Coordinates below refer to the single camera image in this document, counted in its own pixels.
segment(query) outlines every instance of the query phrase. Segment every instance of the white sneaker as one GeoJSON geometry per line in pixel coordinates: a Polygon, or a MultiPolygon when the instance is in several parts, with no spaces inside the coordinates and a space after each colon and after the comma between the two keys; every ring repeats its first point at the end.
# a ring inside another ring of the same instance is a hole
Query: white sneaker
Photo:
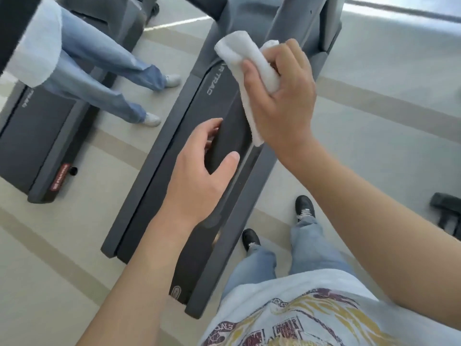
{"type": "Polygon", "coordinates": [[[165,75],[165,87],[176,87],[181,85],[181,76],[178,74],[165,75]]]}
{"type": "Polygon", "coordinates": [[[162,120],[160,118],[152,113],[146,113],[146,119],[144,120],[143,124],[149,127],[157,127],[160,125],[162,120]]]}

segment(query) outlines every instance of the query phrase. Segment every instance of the white t-shirt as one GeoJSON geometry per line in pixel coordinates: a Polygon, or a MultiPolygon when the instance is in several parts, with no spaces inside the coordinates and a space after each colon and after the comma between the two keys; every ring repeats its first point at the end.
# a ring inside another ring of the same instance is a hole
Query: white t-shirt
{"type": "Polygon", "coordinates": [[[5,71],[29,87],[46,81],[61,54],[61,29],[61,6],[54,0],[42,0],[5,71]]]}
{"type": "Polygon", "coordinates": [[[349,273],[321,269],[238,286],[199,345],[459,346],[461,332],[377,300],[349,273]]]}

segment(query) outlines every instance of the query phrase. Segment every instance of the forearm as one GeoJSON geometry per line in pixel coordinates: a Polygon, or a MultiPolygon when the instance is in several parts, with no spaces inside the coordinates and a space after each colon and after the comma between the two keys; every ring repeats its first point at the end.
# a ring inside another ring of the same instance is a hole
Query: forearm
{"type": "Polygon", "coordinates": [[[187,240],[187,236],[172,235],[184,226],[174,221],[160,213],[151,221],[78,346],[155,343],[177,258],[187,240]]]}
{"type": "Polygon", "coordinates": [[[397,304],[461,327],[461,243],[342,166],[320,144],[281,158],[397,304]]]}

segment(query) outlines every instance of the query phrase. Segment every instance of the light blue jeans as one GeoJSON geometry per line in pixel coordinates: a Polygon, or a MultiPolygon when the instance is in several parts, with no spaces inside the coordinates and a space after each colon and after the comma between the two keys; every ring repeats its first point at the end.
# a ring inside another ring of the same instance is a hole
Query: light blue jeans
{"type": "MultiPolygon", "coordinates": [[[[296,274],[316,269],[335,268],[355,276],[354,270],[323,235],[323,229],[313,216],[306,216],[291,228],[291,269],[296,274]]],[[[235,267],[224,287],[221,301],[232,289],[242,284],[257,284],[276,279],[275,254],[261,245],[252,245],[245,257],[235,267]]]]}
{"type": "Polygon", "coordinates": [[[71,56],[151,90],[160,91],[165,87],[165,76],[155,65],[140,61],[109,36],[62,9],[61,57],[42,87],[65,98],[86,101],[129,123],[145,120],[146,111],[139,104],[128,102],[122,93],[93,79],[71,56]]]}

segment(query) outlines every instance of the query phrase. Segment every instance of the hand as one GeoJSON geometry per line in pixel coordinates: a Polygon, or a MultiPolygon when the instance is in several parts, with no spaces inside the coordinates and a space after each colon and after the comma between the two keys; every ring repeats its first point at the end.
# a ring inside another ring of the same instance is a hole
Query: hand
{"type": "Polygon", "coordinates": [[[237,170],[240,156],[229,153],[219,168],[209,174],[205,168],[205,151],[218,131],[222,119],[211,119],[198,125],[176,159],[162,211],[176,217],[192,230],[207,218],[218,204],[237,170]]]}
{"type": "Polygon", "coordinates": [[[309,60],[296,40],[268,48],[263,54],[280,74],[280,90],[269,95],[249,60],[242,64],[245,88],[258,132],[280,159],[304,148],[312,138],[316,87],[309,60]]]}

